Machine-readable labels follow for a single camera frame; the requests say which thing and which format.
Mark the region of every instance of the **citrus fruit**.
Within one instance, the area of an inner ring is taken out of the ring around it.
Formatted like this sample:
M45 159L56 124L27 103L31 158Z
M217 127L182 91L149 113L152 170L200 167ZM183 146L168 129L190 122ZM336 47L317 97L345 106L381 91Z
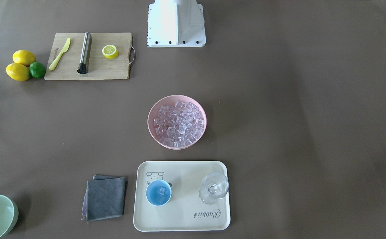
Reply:
M29 72L34 78L43 78L45 76L45 66L40 62L32 62L29 65Z
M20 63L24 66L29 66L36 59L35 55L28 50L18 50L13 53L14 63Z
M115 59L119 55L119 51L117 51L114 45L106 45L102 50L103 56L107 59Z
M18 81L25 81L31 77L29 68L20 63L11 63L6 67L6 73L9 77Z

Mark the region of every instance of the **bowl of ice cubes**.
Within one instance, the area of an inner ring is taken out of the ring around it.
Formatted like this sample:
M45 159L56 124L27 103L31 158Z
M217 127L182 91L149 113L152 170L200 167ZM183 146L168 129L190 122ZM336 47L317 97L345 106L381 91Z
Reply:
M153 139L165 148L179 150L192 146L206 129L206 114L193 98L170 95L155 103L147 118Z

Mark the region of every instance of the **pink bowl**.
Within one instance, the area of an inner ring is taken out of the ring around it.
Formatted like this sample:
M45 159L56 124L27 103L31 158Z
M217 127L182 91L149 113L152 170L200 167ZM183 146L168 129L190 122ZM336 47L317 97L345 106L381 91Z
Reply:
M197 105L197 107L199 107L199 110L202 112L202 115L203 115L202 118L205 121L205 124L203 126L203 134L205 133L206 124L207 124L205 110L203 110L203 107L197 101L195 101L193 98L190 98L190 97L185 96L185 95L176 94L176 95L167 96L167 97L157 101L155 103L155 105L152 107L152 109L150 110L149 116L147 117L147 127L149 128L149 132L152 135L153 139L156 140L156 142L158 142L160 145L162 145L165 148L174 149L174 150L180 150L180 149L188 148L188 147L194 145L203 136L203 134L202 134L200 136L200 138L198 140L194 141L193 144L191 144L191 145L187 145L187 146L184 146L184 147L178 147L178 148L169 147L169 146L164 145L161 142L159 142L158 135L156 134L156 130L155 130L156 125L153 123L153 120L158 117L158 112L161 109L161 106L173 106L173 105L175 105L175 103L178 100L180 100L180 101L182 101L184 103L187 103L187 102L190 101L191 103L193 103L193 104Z

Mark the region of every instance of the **cartoon bear drawing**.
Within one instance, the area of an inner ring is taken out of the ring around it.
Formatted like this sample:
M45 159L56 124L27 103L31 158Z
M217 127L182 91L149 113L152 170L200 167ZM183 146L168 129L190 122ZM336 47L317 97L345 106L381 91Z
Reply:
M149 185L154 180L163 180L164 172L147 172L147 185Z

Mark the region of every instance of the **cutting board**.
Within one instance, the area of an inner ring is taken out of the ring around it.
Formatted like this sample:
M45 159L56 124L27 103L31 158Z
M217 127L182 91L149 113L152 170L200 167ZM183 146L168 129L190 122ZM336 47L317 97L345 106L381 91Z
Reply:
M48 59L46 80L117 80L129 79L129 55L132 44L132 33L91 33L90 61L88 73L79 74L76 70L81 58L85 33L56 33L50 58ZM70 47L61 56L57 67L50 71L51 65L66 42L70 38ZM115 59L103 56L105 45L114 45L119 51Z

